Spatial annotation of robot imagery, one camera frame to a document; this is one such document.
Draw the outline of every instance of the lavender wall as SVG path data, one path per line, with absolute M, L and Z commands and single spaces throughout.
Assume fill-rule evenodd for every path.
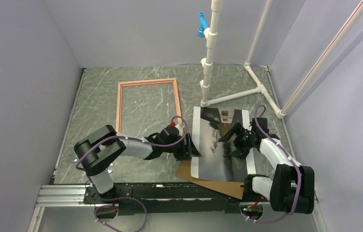
M 80 68 L 41 0 L 0 0 L 0 231 L 26 231 Z
M 305 3 L 271 68 L 281 105 L 358 3 Z M 363 15 L 284 119 L 298 160 L 316 172 L 328 231 L 363 232 Z
M 198 13 L 210 0 L 44 0 L 82 67 L 199 63 Z M 274 0 L 253 65 L 271 65 L 305 0 Z M 265 0 L 226 0 L 214 61 L 243 64 Z

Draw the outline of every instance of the white pipe stand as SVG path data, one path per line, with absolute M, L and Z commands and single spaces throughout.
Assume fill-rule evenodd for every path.
M 272 3 L 272 0 L 266 0 L 266 2 L 265 2 L 264 10 L 262 12 L 262 16 L 261 16 L 260 22 L 259 22 L 258 27 L 257 27 L 257 31 L 255 32 L 255 36 L 254 36 L 254 40 L 253 40 L 252 45 L 251 45 L 250 52 L 249 52 L 247 60 L 245 61 L 245 64 L 244 64 L 245 70 L 247 70 L 247 72 L 250 74 L 252 79 L 254 79 L 255 83 L 257 84 L 257 87 L 255 89 L 250 89 L 250 90 L 247 90 L 247 91 L 244 91 L 244 92 L 235 93 L 235 94 L 232 94 L 232 95 L 229 95 L 229 96 L 225 96 L 225 97 L 221 97 L 221 98 L 217 98 L 217 99 L 212 99 L 212 100 L 207 100 L 208 89 L 210 87 L 209 79 L 211 77 L 211 70 L 212 70 L 212 65 L 213 65 L 213 63 L 212 63 L 213 62 L 212 61 L 212 52 L 210 53 L 210 55 L 211 55 L 211 60 L 210 61 L 211 62 L 208 62 L 209 61 L 209 59 L 208 59 L 209 52 L 208 51 L 211 48 L 211 46 L 208 46 L 208 45 L 209 45 L 209 41 L 210 41 L 211 38 L 208 38 L 208 36 L 207 36 L 207 35 L 210 35 L 210 32 L 212 31 L 211 27 L 213 26 L 214 9 L 213 9 L 213 4 L 211 5 L 211 9 L 213 10 L 213 15 L 211 17 L 210 30 L 206 29 L 204 31 L 204 35 L 207 38 L 207 58 L 203 58 L 201 60 L 201 65 L 204 67 L 204 80 L 200 81 L 200 86 L 201 86 L 201 89 L 202 89 L 202 92 L 203 92 L 203 98 L 202 98 L 201 103 L 200 103 L 201 107 L 207 107 L 207 106 L 210 106 L 212 104 L 225 102 L 225 101 L 228 101 L 228 100 L 231 100 L 231 99 L 240 98 L 240 97 L 247 96 L 247 95 L 254 94 L 254 93 L 261 93 L 267 99 L 268 103 L 270 103 L 271 107 L 274 109 L 275 114 L 279 118 L 283 117 L 283 115 L 280 114 L 280 109 L 278 108 L 278 106 L 275 104 L 274 100 L 269 95 L 267 89 L 261 83 L 261 81 L 258 79 L 258 77 L 255 75 L 255 73 L 253 72 L 253 70 L 251 69 L 251 67 L 249 65 L 250 60 L 252 58 L 252 55 L 254 54 L 255 47 L 256 47 L 256 45 L 258 43 L 258 40 L 260 39 L 261 31 L 262 31 L 262 28 L 263 28 L 263 26 L 265 24 L 265 21 L 267 19 L 267 15 L 268 15 L 269 9 L 271 7 L 271 3 Z
M 217 27 L 218 27 L 218 20 L 219 20 L 219 12 L 222 8 L 223 0 L 212 0 L 211 1 L 211 24 L 210 28 L 204 30 L 205 38 L 207 39 L 207 56 L 206 58 L 201 60 L 201 64 L 204 68 L 204 79 L 200 81 L 200 86 L 202 89 L 203 97 L 201 98 L 200 106 L 206 107 L 209 106 L 209 101 L 207 101 L 208 91 L 210 88 L 210 78 L 211 78 L 211 71 L 213 69 L 213 55 L 214 55 L 214 48 L 217 42 Z

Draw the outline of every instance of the blue spray nozzle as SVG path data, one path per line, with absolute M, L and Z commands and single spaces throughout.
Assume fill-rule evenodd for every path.
M 198 27 L 197 35 L 199 37 L 204 37 L 204 30 L 208 28 L 208 25 L 204 18 L 204 12 L 200 12 L 199 16 L 200 16 L 200 26 Z

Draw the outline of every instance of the gray marble surface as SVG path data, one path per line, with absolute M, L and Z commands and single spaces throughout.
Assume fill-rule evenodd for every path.
M 263 67 L 253 67 L 254 73 L 272 93 L 271 83 Z M 243 66 L 215 65 L 210 82 L 209 99 L 219 98 L 255 88 L 256 85 Z M 72 122 L 63 147 L 56 184 L 85 183 L 85 173 L 74 168 L 73 146 L 98 128 L 111 124 L 116 126 L 117 84 L 123 81 L 177 78 L 180 106 L 183 118 L 191 132 L 193 107 L 200 105 L 203 78 L 200 65 L 173 67 L 115 67 L 89 68 L 85 70 L 82 87 L 74 108 Z M 170 85 L 127 87 L 123 90 L 122 132 L 130 136 L 147 136 L 159 132 L 175 115 L 173 88 Z M 277 134 L 283 146 L 289 150 L 288 139 L 282 121 L 278 119 L 261 94 L 211 105 L 230 109 L 249 110 L 250 118 L 255 108 L 267 105 L 264 117 L 268 119 L 270 133 Z M 274 170 L 266 157 L 254 154 L 258 174 L 272 177 Z M 146 161 L 134 157 L 119 157 L 109 169 L 115 182 L 178 182 L 174 176 L 178 163 L 172 155 Z

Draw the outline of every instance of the brown cardboard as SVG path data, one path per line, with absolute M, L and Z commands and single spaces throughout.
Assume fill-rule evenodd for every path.
M 192 177 L 191 161 L 181 161 L 175 176 L 238 199 L 243 197 L 244 188 L 241 187 L 244 184 L 243 182 L 210 181 Z

